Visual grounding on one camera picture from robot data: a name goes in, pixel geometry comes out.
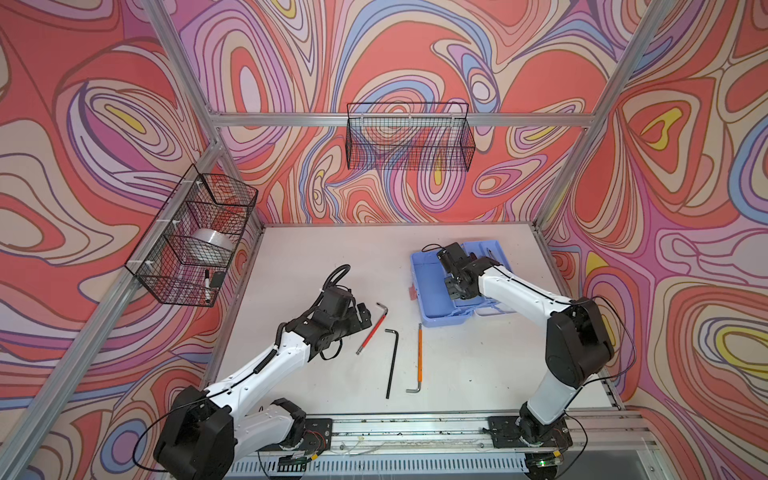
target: mounting plate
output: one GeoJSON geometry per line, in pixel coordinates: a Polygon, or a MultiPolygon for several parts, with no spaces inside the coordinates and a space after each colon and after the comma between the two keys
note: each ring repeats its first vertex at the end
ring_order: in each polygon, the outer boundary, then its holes
{"type": "Polygon", "coordinates": [[[286,450],[280,445],[273,443],[272,445],[267,445],[266,447],[262,448],[260,451],[295,452],[303,450],[305,452],[312,452],[317,450],[318,453],[321,453],[331,447],[331,435],[333,434],[332,419],[307,419],[306,424],[304,425],[304,429],[304,437],[301,439],[301,442],[299,442],[299,445],[296,448],[286,450]],[[325,445],[321,445],[321,441],[317,438],[316,435],[310,433],[309,430],[319,433],[325,439],[325,445]]]}
{"type": "MultiPolygon", "coordinates": [[[[520,430],[516,425],[517,420],[517,415],[488,417],[488,433],[491,435],[495,449],[530,447],[520,439],[520,430]]],[[[568,432],[568,427],[565,425],[565,418],[561,418],[553,424],[552,438],[542,443],[541,446],[568,449],[573,444],[571,433],[568,432]]]]}

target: white tabletop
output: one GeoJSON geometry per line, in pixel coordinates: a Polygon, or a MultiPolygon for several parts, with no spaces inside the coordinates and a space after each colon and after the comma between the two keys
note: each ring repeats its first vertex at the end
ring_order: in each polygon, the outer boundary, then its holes
{"type": "MultiPolygon", "coordinates": [[[[274,341],[281,322],[309,308],[329,273],[349,263],[341,284],[364,302],[372,321],[389,308],[368,346],[369,330],[344,339],[334,360],[319,356],[286,377],[262,404],[285,397],[312,415],[381,412],[467,412],[518,409],[546,372],[545,333],[518,313],[473,316],[459,326],[424,328],[422,391],[416,387],[419,303],[411,300],[410,254],[428,243],[499,240],[512,270],[546,290],[554,279],[527,224],[271,227],[224,354],[219,377],[229,375],[274,341]],[[399,347],[392,393],[385,399],[394,335],[399,347]]],[[[329,355],[336,351],[331,345],[329,355]]],[[[572,409],[609,408],[599,382],[584,388],[572,409]]]]}

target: psychedelic wallpaper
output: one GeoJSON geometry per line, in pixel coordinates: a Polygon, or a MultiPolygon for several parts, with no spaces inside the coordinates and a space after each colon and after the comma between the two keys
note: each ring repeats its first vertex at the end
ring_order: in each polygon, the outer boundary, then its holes
{"type": "MultiPolygon", "coordinates": [[[[207,146],[139,4],[0,2],[0,442],[207,146]]],[[[139,292],[26,478],[130,468],[138,425],[199,384],[253,240],[216,308],[139,292]]]]}
{"type": "Polygon", "coordinates": [[[530,221],[580,129],[490,127],[469,172],[346,167],[345,128],[282,127],[262,137],[230,127],[225,141],[259,189],[264,223],[530,221]]]}
{"type": "Polygon", "coordinates": [[[768,478],[766,78],[767,3],[677,2],[545,225],[681,478],[768,478]]]}
{"type": "Polygon", "coordinates": [[[169,12],[214,111],[334,112],[462,98],[592,111],[638,0],[186,0],[169,12]]]}
{"type": "MultiPolygon", "coordinates": [[[[582,113],[644,11],[630,1],[189,0],[172,19],[214,111],[461,99],[474,112],[582,113]]],[[[345,133],[222,130],[262,192],[265,223],[395,223],[533,220],[578,129],[477,127],[468,173],[349,172],[345,133]]]]}

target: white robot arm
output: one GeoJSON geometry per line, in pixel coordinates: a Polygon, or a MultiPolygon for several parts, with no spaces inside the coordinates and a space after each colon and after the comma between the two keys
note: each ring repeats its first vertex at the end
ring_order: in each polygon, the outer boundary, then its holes
{"type": "Polygon", "coordinates": [[[467,255],[458,243],[441,247],[445,285],[453,299],[479,294],[509,305],[539,325],[547,337],[548,371],[536,393],[520,408],[520,439],[540,445],[584,385],[614,355],[597,304],[548,292],[505,269],[489,257],[467,255]]]}
{"type": "Polygon", "coordinates": [[[275,343],[243,368],[204,391],[180,392],[154,447],[153,456],[177,480],[220,480],[232,462],[267,445],[296,447],[304,437],[306,414],[279,399],[248,415],[283,378],[331,343],[371,326],[371,312],[352,290],[337,285],[349,272],[342,265],[303,314],[277,328],[275,343]]]}
{"type": "MultiPolygon", "coordinates": [[[[467,255],[458,243],[438,252],[452,298],[485,295],[538,324],[547,336],[548,371],[518,418],[520,440],[540,445],[589,375],[614,354],[593,301],[574,301],[529,283],[495,260],[467,255]]],[[[328,277],[315,303],[278,327],[275,343],[243,368],[201,392],[188,387],[174,400],[154,449],[155,459],[178,480],[219,480],[232,462],[266,445],[297,446],[306,414],[285,399],[248,413],[283,378],[344,336],[371,326],[370,311],[352,291],[337,286],[349,271],[328,277]]]]}

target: wall-mounted basket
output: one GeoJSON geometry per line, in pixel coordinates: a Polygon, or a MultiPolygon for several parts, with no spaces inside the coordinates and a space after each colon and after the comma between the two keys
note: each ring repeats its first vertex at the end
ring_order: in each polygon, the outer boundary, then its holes
{"type": "Polygon", "coordinates": [[[240,180],[198,172],[147,256],[126,266],[160,303],[213,306],[257,196],[240,180]]]}
{"type": "Polygon", "coordinates": [[[469,104],[354,102],[346,106],[350,170],[469,171],[475,138],[469,104]]]}

